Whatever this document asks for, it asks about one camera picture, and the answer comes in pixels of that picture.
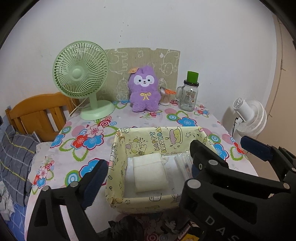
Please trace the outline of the white folded towel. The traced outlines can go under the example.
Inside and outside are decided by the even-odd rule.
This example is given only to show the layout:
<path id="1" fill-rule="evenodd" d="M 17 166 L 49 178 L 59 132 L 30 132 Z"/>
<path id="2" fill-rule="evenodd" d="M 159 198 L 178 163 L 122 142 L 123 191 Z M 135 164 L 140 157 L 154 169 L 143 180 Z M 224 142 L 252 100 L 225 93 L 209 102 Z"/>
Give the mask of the white folded towel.
<path id="1" fill-rule="evenodd" d="M 133 174 L 136 192 L 164 190 L 169 181 L 160 153 L 133 157 Z"/>

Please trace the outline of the purple plush bunny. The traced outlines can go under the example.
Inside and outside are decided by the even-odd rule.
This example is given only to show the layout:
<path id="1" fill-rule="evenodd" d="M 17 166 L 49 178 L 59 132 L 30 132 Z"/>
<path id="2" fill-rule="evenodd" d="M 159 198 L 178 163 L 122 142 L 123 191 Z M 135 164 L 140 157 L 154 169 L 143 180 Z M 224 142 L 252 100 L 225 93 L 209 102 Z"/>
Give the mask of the purple plush bunny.
<path id="1" fill-rule="evenodd" d="M 161 100 L 159 80 L 151 66 L 144 66 L 132 73 L 128 80 L 128 88 L 133 112 L 139 113 L 145 110 L 156 112 L 159 110 L 159 101 Z"/>

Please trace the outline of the grey plaid pillow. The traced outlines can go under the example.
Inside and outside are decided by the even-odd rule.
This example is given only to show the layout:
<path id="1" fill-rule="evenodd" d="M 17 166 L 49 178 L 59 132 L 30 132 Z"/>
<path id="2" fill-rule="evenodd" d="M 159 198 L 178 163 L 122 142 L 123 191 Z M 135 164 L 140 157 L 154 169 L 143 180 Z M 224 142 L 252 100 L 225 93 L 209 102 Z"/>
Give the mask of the grey plaid pillow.
<path id="1" fill-rule="evenodd" d="M 12 200 L 27 206 L 32 184 L 28 179 L 38 140 L 21 134 L 12 125 L 4 131 L 1 140 L 1 180 Z"/>

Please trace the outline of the green desk fan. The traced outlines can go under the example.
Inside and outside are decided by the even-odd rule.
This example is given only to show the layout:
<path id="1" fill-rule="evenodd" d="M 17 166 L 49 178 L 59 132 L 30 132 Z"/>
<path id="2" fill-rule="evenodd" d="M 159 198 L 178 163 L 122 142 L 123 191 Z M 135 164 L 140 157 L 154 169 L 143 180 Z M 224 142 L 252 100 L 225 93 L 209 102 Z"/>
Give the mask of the green desk fan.
<path id="1" fill-rule="evenodd" d="M 106 52 L 89 41 L 76 41 L 67 45 L 53 64 L 53 81 L 59 91 L 73 99 L 89 99 L 80 117 L 86 121 L 104 118 L 114 112 L 108 100 L 97 100 L 97 92 L 107 80 L 109 61 Z"/>

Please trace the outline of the yellow cartoon snack pouch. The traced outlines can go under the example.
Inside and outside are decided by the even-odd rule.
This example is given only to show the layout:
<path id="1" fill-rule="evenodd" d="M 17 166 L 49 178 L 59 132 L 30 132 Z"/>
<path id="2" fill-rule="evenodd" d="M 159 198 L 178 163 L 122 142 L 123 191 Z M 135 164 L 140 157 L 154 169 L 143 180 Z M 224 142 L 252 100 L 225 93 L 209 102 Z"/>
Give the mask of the yellow cartoon snack pouch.
<path id="1" fill-rule="evenodd" d="M 178 235 L 178 241 L 198 241 L 202 236 L 203 231 L 193 221 L 188 221 L 184 229 Z"/>

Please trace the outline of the yellow fabric storage basket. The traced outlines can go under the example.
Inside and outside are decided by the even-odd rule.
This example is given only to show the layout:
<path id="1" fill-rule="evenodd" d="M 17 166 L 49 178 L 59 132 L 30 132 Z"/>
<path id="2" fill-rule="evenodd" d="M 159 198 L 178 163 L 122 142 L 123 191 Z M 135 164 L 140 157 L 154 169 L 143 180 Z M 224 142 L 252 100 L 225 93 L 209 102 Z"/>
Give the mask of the yellow fabric storage basket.
<path id="1" fill-rule="evenodd" d="M 178 206 L 191 160 L 177 161 L 197 140 L 215 148 L 199 126 L 122 128 L 114 137 L 106 200 L 118 212 L 159 212 Z"/>

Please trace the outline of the white standing fan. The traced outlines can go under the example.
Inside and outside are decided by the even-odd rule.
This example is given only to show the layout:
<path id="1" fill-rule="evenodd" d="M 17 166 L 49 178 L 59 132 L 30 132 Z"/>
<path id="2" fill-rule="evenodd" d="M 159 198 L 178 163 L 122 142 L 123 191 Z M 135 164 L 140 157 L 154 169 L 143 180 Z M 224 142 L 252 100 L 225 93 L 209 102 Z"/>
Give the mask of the white standing fan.
<path id="1" fill-rule="evenodd" d="M 246 101 L 240 97 L 233 102 L 233 109 L 241 119 L 235 128 L 241 137 L 257 137 L 263 131 L 267 123 L 267 113 L 259 101 Z"/>

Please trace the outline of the cartoon printed cardboard panel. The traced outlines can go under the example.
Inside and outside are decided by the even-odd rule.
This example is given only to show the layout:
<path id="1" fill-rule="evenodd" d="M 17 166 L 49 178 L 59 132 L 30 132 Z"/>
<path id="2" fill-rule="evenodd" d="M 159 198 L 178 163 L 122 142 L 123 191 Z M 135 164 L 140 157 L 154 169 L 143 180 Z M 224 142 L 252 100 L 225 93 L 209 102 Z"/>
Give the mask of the cartoon printed cardboard panel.
<path id="1" fill-rule="evenodd" d="M 180 51 L 151 48 L 118 48 L 105 51 L 109 72 L 104 86 L 97 92 L 98 100 L 122 101 L 130 97 L 128 80 L 135 68 L 151 66 L 159 86 L 176 90 Z"/>

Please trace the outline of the clear plastic zip bag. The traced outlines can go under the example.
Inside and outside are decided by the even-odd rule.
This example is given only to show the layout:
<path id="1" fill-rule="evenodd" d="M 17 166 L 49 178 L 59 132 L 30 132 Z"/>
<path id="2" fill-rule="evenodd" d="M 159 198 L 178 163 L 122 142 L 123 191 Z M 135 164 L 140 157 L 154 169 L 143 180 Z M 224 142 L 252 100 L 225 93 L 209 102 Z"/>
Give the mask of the clear plastic zip bag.
<path id="1" fill-rule="evenodd" d="M 193 178 L 193 158 L 191 157 L 189 151 L 171 155 L 162 155 L 161 161 L 164 165 L 167 165 L 167 169 L 174 168 L 174 166 L 176 166 L 178 171 L 182 173 L 184 180 Z"/>

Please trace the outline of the glass jar green lid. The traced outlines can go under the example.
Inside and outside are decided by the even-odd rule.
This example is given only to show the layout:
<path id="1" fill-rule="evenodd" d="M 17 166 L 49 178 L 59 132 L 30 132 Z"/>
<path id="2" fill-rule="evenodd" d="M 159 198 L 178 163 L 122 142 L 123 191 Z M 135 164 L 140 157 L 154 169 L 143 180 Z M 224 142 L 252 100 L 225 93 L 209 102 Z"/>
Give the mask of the glass jar green lid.
<path id="1" fill-rule="evenodd" d="M 183 86 L 177 88 L 175 98 L 178 101 L 181 110 L 194 110 L 199 87 L 198 77 L 199 73 L 188 71 Z"/>

